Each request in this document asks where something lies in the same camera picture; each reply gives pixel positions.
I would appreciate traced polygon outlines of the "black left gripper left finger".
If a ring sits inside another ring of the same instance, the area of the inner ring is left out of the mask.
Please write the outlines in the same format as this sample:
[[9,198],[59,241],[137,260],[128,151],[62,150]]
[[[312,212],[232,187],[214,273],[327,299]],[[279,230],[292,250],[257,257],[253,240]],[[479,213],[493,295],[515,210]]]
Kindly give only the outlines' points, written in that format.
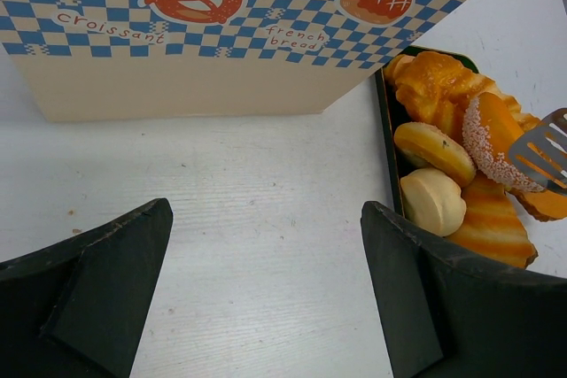
[[157,198],[1,264],[3,377],[128,377],[173,213]]

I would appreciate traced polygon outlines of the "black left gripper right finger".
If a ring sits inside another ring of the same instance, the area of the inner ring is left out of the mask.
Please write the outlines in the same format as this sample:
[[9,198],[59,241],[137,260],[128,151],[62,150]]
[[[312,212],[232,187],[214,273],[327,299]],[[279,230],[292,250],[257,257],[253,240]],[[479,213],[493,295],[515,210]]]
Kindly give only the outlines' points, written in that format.
[[565,279],[482,257],[378,202],[361,232],[394,376],[565,376]]

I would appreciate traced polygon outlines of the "striped orange croissant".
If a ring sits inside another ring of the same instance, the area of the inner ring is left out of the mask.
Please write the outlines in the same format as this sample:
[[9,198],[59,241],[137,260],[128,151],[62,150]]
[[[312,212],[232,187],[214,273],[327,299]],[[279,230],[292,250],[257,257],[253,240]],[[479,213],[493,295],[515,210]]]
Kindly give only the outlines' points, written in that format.
[[478,172],[462,190],[467,209],[461,226],[447,237],[477,254],[527,268],[538,252],[504,187]]

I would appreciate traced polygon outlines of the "small pale round bun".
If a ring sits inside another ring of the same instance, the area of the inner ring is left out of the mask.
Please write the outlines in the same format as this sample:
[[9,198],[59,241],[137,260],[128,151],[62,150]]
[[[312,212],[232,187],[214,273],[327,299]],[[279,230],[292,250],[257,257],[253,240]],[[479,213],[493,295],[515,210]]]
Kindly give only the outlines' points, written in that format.
[[467,210],[460,186],[436,168],[421,168],[400,179],[406,218],[440,237],[453,234]]

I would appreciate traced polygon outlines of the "round glazed bun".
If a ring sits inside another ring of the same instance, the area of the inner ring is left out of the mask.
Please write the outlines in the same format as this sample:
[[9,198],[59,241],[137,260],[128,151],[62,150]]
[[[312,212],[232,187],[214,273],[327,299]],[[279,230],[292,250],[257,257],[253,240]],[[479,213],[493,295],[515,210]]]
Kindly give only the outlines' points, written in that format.
[[413,166],[437,168],[462,188],[476,175],[477,169],[469,153],[433,125],[422,122],[401,124],[394,131],[393,141]]

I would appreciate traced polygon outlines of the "metal serving tongs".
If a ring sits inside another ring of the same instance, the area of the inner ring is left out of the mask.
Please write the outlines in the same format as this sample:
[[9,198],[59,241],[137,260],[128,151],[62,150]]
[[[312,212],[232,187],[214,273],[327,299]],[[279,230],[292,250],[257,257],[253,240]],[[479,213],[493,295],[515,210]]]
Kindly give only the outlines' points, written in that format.
[[508,152],[510,162],[543,189],[566,196],[566,108],[546,116],[521,135]]

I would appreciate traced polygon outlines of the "sugared orange donut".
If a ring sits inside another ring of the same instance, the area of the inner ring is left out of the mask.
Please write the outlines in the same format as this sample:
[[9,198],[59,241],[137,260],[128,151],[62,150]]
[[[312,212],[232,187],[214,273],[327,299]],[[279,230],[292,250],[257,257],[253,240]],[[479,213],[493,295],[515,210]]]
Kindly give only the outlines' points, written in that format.
[[509,148],[524,134],[504,101],[491,92],[470,100],[463,115],[462,143],[478,170],[507,189],[543,193],[546,189],[509,159]]

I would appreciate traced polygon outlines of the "long twisted pastry bread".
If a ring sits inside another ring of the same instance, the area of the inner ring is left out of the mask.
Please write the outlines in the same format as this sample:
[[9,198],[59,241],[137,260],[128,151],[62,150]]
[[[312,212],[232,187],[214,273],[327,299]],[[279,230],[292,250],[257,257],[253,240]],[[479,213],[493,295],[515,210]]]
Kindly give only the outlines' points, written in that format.
[[523,112],[521,104],[503,93],[494,80],[472,72],[447,54],[431,50],[415,56],[399,54],[385,67],[384,77],[410,119],[433,125],[458,143],[462,142],[463,115],[470,100],[484,92],[498,96],[524,131],[540,122]]

